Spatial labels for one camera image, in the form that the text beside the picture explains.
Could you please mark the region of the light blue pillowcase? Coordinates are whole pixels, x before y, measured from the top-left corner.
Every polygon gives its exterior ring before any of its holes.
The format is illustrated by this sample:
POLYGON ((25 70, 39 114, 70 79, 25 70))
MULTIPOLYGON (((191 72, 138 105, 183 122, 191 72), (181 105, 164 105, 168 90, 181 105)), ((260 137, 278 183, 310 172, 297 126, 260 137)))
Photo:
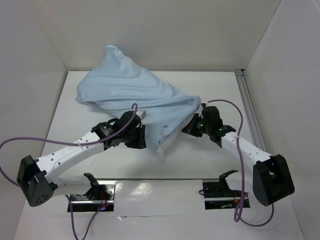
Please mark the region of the light blue pillowcase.
POLYGON ((119 118, 136 103, 146 111, 146 147, 155 151, 200 104, 198 95, 184 93, 137 65, 116 46, 105 47, 105 58, 77 85, 76 101, 94 105, 119 118))

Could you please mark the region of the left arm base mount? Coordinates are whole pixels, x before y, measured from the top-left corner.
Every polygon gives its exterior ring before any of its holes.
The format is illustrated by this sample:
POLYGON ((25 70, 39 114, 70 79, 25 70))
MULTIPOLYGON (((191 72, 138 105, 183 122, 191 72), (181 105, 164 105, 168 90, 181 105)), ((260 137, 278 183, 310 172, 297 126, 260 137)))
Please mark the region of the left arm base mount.
POLYGON ((69 196, 74 213, 113 212, 116 181, 98 180, 99 190, 95 195, 71 194, 69 196))

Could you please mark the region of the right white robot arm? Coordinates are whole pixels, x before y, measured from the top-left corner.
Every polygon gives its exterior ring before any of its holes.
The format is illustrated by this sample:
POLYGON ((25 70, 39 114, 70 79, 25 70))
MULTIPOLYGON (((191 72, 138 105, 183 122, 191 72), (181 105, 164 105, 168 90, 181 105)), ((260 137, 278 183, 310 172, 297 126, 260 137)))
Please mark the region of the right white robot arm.
POLYGON ((263 206, 269 206, 295 192, 286 159, 280 154, 271 155, 238 136, 236 129, 223 124, 217 107, 203 108, 200 114, 193 115, 181 131, 197 138, 207 135, 220 148, 241 158, 252 170, 253 193, 263 206))

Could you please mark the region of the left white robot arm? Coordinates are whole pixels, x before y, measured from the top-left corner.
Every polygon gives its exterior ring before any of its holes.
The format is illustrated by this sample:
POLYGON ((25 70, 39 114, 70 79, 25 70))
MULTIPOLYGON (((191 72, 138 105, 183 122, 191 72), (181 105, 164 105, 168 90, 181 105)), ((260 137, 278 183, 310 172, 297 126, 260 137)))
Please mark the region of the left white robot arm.
POLYGON ((37 207, 59 195, 79 195, 88 200, 97 198, 106 188, 89 172, 74 177, 62 174, 78 163, 112 147, 124 144, 132 149, 146 148, 144 110, 126 111, 94 126, 90 132, 56 152, 37 159, 30 155, 20 162, 17 183, 28 204, 37 207))

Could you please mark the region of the white pillow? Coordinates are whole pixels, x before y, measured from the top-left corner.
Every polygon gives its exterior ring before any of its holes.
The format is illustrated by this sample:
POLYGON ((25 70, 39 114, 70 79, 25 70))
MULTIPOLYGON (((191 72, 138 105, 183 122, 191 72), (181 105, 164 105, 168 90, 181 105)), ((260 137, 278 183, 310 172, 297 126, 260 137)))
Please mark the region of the white pillow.
POLYGON ((156 148, 154 154, 157 157, 162 157, 165 155, 166 150, 173 146, 175 140, 180 134, 181 130, 192 120, 193 115, 190 115, 184 122, 182 122, 165 140, 156 148))

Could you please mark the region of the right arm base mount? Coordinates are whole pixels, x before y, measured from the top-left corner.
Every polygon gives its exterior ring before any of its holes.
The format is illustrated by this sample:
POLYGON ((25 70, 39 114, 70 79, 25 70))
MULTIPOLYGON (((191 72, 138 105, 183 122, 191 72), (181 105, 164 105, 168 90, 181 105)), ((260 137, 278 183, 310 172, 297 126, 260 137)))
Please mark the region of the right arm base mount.
POLYGON ((198 193, 204 198, 206 210, 235 209, 241 200, 240 190, 232 190, 218 179, 203 181, 198 193))

